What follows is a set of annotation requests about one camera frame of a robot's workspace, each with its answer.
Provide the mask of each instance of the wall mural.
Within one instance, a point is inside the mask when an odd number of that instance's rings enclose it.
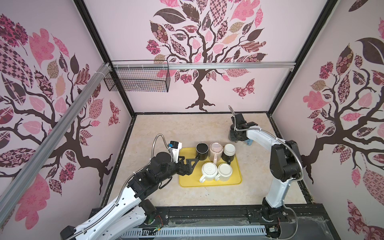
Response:
[[[88,64],[80,70],[75,54],[70,57],[65,44],[52,34],[50,37],[46,29],[41,28],[40,35],[32,33],[32,36],[28,36],[19,23],[14,24],[5,15],[1,15],[0,37],[4,40],[0,40],[0,70],[5,86],[0,96],[0,149],[15,147],[0,154],[0,177],[13,178],[21,171],[20,166],[28,162],[35,152],[35,149],[23,147],[23,144],[32,141],[34,146],[38,146],[46,139],[91,75]],[[19,45],[23,47],[28,41],[37,62],[35,66],[29,66],[12,48]],[[23,48],[26,54],[30,53],[28,48]],[[53,60],[52,53],[55,50],[59,51],[60,57]],[[46,60],[50,62],[45,70],[41,64]],[[107,168],[112,154],[103,161],[83,154],[83,147],[88,146],[87,139],[92,137],[89,129],[101,124],[97,120],[104,101],[103,98],[98,99],[100,89],[99,84],[65,133],[65,142],[52,152],[47,164],[43,166],[50,169],[47,176],[38,174],[20,199],[15,220],[26,218],[27,229],[36,225],[39,219],[37,211],[46,207],[50,190],[61,195],[62,184],[72,180],[79,168],[92,167],[98,170],[101,193],[103,177],[112,169]],[[112,101],[109,103],[112,111],[108,122],[110,126],[119,123],[120,110]]]
[[[168,60],[171,63],[229,63],[260,62],[267,54],[254,53],[266,45],[255,41],[263,29],[257,29],[263,19],[260,0],[228,0],[236,6],[232,15],[227,14],[227,0],[160,0],[169,8],[159,10],[154,16],[162,17],[167,24],[150,21],[151,31],[156,40],[149,40],[147,50],[155,56],[155,63]],[[218,75],[229,81],[249,73],[246,69],[227,69],[226,74],[217,69],[170,70],[175,82],[192,83],[198,94],[195,103],[186,107],[207,112],[203,106],[215,106],[205,99],[202,81],[216,81]],[[233,90],[244,97],[254,91],[254,79],[245,88]]]

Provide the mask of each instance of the tree mural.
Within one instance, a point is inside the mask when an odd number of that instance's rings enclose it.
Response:
[[[163,63],[169,60],[172,63],[229,63],[229,62],[259,62],[266,54],[258,52],[266,42],[255,42],[263,29],[257,29],[263,19],[260,0],[229,0],[236,5],[232,15],[227,11],[227,0],[160,0],[170,8],[164,8],[155,13],[162,17],[167,24],[151,23],[151,31],[156,40],[149,40],[147,50],[155,56],[155,63]],[[160,54],[162,47],[166,54]],[[176,71],[171,70],[170,75],[175,76],[183,83],[191,83],[196,89],[198,99],[188,108],[199,106],[199,109],[207,112],[203,106],[215,104],[205,99],[202,81],[210,79],[216,81],[218,75],[225,81],[230,77],[239,77],[249,73],[246,69],[228,69],[227,74],[217,69],[192,69]],[[253,93],[254,81],[250,81],[245,88],[234,88],[233,91],[243,97],[247,93]]]
[[[384,43],[376,38],[358,41],[362,43],[363,57],[354,54],[348,45],[336,65],[328,62],[320,68],[321,80],[311,85],[314,91],[303,98],[314,110],[308,118],[313,120],[317,137],[311,153],[301,159],[313,183],[311,164],[325,144],[335,145],[332,153],[340,154],[340,164],[353,161],[351,178],[358,185],[362,168],[356,162],[356,154],[362,154],[366,166],[364,185],[384,205],[384,177],[369,170],[370,166],[384,170],[384,73],[364,68],[365,60],[384,65]],[[373,142],[379,147],[372,148]]]

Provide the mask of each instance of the marble floor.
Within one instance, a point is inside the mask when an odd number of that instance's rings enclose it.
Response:
[[[199,142],[208,145],[228,140],[231,114],[157,114],[138,115],[128,141],[109,201],[117,197],[125,180],[145,166],[151,157],[151,148],[158,133],[164,135],[167,143],[182,142],[183,147],[195,147]],[[253,121],[269,132],[274,132],[265,113],[246,113],[244,119]],[[148,199],[154,206],[197,206],[197,205],[250,205],[261,204],[267,195],[273,176],[269,170],[270,152],[256,142],[247,146],[243,142],[233,143],[236,147],[243,181],[240,185],[215,187],[188,187],[179,185],[178,176],[163,189]],[[163,141],[158,139],[155,155],[167,152]],[[294,182],[285,198],[287,204],[305,204],[301,190]]]

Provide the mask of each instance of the pink leaf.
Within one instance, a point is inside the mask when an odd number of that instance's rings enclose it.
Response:
[[[344,115],[343,118],[344,120],[346,120],[347,122],[351,122],[351,121],[355,121],[356,119],[358,119],[359,117],[361,116],[360,113],[348,113],[346,115]]]
[[[362,107],[369,107],[370,105],[372,104],[372,94],[369,92],[365,95],[363,95],[360,99],[359,99],[359,105],[362,106]]]
[[[45,103],[40,100],[39,98],[35,98],[35,97],[29,97],[29,100],[31,102],[31,105],[32,107],[36,110],[36,111],[42,111],[44,108],[45,108]]]
[[[355,185],[359,185],[361,176],[358,168],[355,168],[355,170],[352,171],[351,177]]]
[[[192,41],[192,47],[194,49],[198,49],[200,47],[200,43],[196,40],[196,39],[193,39]]]
[[[214,46],[214,53],[219,53],[221,50],[223,50],[224,45],[218,44]]]
[[[38,134],[41,130],[41,123],[38,121],[29,121],[23,123],[23,127],[25,128],[25,130],[32,134]]]
[[[67,111],[67,105],[64,101],[64,98],[59,98],[55,103],[55,110],[58,113],[65,113]]]

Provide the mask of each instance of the black wire basket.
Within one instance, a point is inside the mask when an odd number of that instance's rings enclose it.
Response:
[[[168,61],[124,60],[113,62],[114,71],[110,71],[104,78],[109,91],[118,91],[116,82],[120,81],[125,91],[168,92],[170,83]]]

